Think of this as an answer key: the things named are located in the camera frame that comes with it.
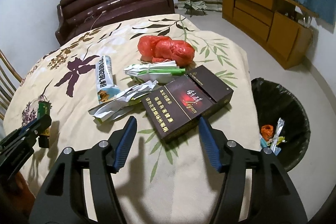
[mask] metal screw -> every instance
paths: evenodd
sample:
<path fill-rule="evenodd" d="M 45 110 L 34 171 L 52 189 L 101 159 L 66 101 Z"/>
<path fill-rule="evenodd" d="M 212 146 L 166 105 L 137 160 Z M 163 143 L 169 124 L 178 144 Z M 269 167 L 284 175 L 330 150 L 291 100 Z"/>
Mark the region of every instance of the metal screw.
<path fill-rule="evenodd" d="M 265 147 L 263 150 L 266 154 L 271 154 L 273 152 L 269 147 Z"/>
<path fill-rule="evenodd" d="M 100 143 L 99 143 L 99 146 L 100 147 L 107 147 L 109 145 L 109 142 L 108 141 L 101 141 Z"/>
<path fill-rule="evenodd" d="M 235 141 L 228 141 L 227 142 L 227 146 L 228 147 L 235 147 L 237 144 L 236 144 L 236 142 Z"/>
<path fill-rule="evenodd" d="M 67 147 L 67 148 L 65 148 L 65 149 L 63 150 L 63 153 L 66 154 L 66 155 L 68 155 L 68 154 L 71 153 L 71 151 L 72 151 L 72 148 L 71 148 L 71 147 Z"/>

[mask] black garbage bag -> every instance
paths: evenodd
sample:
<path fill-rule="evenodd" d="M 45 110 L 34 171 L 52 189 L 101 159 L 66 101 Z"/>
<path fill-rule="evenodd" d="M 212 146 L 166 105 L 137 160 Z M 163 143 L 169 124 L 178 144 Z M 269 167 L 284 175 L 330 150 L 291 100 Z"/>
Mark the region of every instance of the black garbage bag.
<path fill-rule="evenodd" d="M 285 125 L 280 133 L 286 143 L 279 144 L 278 159 L 288 172 L 302 160 L 310 140 L 309 120 L 300 101 L 282 85 L 255 78 L 251 81 L 259 129 L 266 124 L 275 128 L 278 119 Z"/>

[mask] red plastic bag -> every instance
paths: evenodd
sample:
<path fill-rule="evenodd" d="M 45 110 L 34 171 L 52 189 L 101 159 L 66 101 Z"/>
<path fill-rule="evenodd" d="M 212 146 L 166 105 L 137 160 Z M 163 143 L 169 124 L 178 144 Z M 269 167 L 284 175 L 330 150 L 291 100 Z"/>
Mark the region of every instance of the red plastic bag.
<path fill-rule="evenodd" d="M 189 65 L 194 59 L 195 49 L 183 40 L 172 40 L 170 37 L 146 35 L 141 37 L 138 50 L 142 60 L 147 62 L 164 62 L 175 60 L 180 67 Z"/>

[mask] cardboard box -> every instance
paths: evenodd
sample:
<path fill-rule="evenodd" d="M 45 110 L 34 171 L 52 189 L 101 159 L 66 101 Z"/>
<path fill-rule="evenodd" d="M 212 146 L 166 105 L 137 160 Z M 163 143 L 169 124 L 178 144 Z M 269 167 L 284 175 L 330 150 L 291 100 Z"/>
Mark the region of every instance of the cardboard box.
<path fill-rule="evenodd" d="M 199 66 L 142 99 L 159 136 L 170 142 L 230 102 L 233 90 Z"/>

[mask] green can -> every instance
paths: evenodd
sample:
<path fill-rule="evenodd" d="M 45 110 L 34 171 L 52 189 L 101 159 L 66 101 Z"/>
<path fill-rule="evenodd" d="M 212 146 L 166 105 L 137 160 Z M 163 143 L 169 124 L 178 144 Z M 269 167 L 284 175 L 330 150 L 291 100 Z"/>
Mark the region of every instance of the green can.
<path fill-rule="evenodd" d="M 50 115 L 51 103 L 45 101 L 39 101 L 39 106 L 37 109 L 37 118 L 41 118 L 43 115 Z M 49 136 L 50 136 L 50 128 L 46 129 L 39 136 L 39 147 L 41 148 L 49 148 Z"/>

